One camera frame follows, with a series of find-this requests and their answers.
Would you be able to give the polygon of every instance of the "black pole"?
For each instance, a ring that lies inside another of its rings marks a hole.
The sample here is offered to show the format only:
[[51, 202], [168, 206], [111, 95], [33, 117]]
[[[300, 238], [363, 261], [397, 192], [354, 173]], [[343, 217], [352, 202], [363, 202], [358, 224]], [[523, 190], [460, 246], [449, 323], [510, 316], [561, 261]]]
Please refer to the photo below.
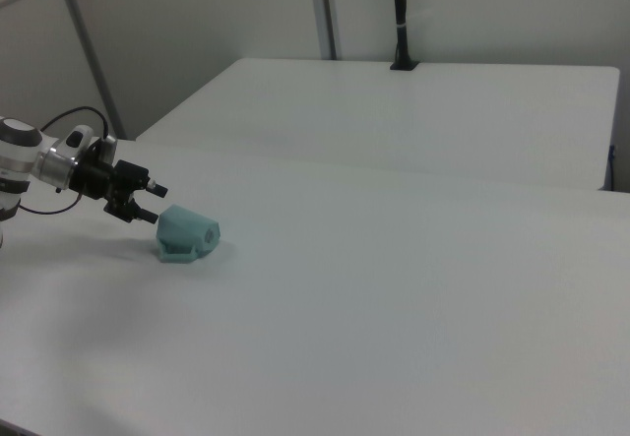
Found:
[[390, 67], [392, 70], [411, 71], [419, 63], [411, 60], [409, 42], [407, 40], [407, 0], [394, 0], [396, 4], [396, 59]]

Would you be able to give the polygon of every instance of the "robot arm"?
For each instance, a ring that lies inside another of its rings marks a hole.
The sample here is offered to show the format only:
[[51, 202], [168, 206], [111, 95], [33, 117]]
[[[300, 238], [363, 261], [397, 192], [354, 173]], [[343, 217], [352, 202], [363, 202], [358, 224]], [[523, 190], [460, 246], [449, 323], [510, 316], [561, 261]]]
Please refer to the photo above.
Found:
[[155, 223], [158, 215], [140, 208], [134, 192], [147, 190], [163, 198], [167, 189], [139, 165], [119, 160], [113, 166], [115, 138], [107, 136], [92, 144], [93, 136], [89, 126], [77, 126], [64, 139], [51, 138], [21, 121], [0, 117], [0, 222], [16, 214], [32, 175], [58, 191], [104, 198], [104, 210], [127, 222]]

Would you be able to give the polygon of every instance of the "white tabletop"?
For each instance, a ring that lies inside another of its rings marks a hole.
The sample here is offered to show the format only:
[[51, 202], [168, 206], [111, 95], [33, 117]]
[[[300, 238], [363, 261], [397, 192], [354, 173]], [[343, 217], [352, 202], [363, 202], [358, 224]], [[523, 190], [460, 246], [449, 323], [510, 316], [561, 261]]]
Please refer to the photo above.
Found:
[[241, 60], [138, 138], [308, 161], [597, 190], [619, 71]]
[[[214, 218], [222, 243], [164, 265], [154, 226], [88, 199], [4, 223], [0, 420], [45, 436], [627, 434], [630, 197], [119, 152], [170, 187], [141, 205]], [[31, 188], [25, 205], [54, 196]]]

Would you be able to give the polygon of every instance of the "white wall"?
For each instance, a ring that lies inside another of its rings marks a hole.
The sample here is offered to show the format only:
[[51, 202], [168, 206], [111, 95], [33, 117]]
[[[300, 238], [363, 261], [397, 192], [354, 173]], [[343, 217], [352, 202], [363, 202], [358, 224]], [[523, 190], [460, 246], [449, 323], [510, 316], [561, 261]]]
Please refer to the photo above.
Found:
[[[408, 0], [411, 55], [430, 62], [607, 65], [622, 70], [614, 142], [630, 191], [630, 0]], [[392, 60], [394, 0], [333, 0], [338, 55]]]
[[[0, 114], [41, 127], [58, 113], [89, 104], [103, 110], [64, 0], [0, 0]], [[75, 115], [50, 131], [76, 123]]]
[[77, 1], [132, 139], [241, 57], [326, 55], [315, 0]]

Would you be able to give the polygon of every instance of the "cable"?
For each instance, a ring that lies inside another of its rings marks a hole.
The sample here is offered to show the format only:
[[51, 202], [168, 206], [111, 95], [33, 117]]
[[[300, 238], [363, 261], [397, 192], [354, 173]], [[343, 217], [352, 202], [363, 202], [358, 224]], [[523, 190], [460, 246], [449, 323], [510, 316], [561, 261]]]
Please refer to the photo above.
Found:
[[61, 113], [58, 116], [55, 116], [54, 118], [52, 118], [50, 121], [48, 121], [43, 128], [41, 128], [39, 131], [44, 132], [46, 129], [48, 129], [50, 126], [52, 126], [53, 124], [55, 124], [57, 121], [59, 121], [62, 118], [65, 118], [66, 116], [72, 114], [72, 113], [76, 113], [77, 111], [91, 111], [92, 113], [96, 113], [98, 115], [98, 117], [100, 118], [100, 120], [102, 121], [102, 138], [106, 139], [107, 136], [109, 136], [109, 125], [107, 124], [107, 120], [105, 119], [105, 117], [103, 116], [103, 114], [98, 111], [96, 108], [92, 108], [91, 106], [79, 106], [77, 108], [73, 108], [70, 109], [68, 111], [65, 111], [63, 113]]
[[83, 197], [82, 193], [77, 195], [77, 199], [75, 200], [75, 202], [72, 205], [70, 205], [69, 207], [64, 208], [63, 210], [57, 210], [56, 212], [39, 212], [37, 210], [31, 210], [30, 208], [23, 207], [22, 205], [20, 205], [20, 210], [24, 210], [25, 212], [29, 212], [29, 213], [32, 213], [34, 215], [43, 215], [43, 216], [59, 215], [61, 213], [66, 213], [68, 210], [72, 210], [73, 208], [75, 208], [77, 206], [77, 204], [81, 201], [81, 197]]

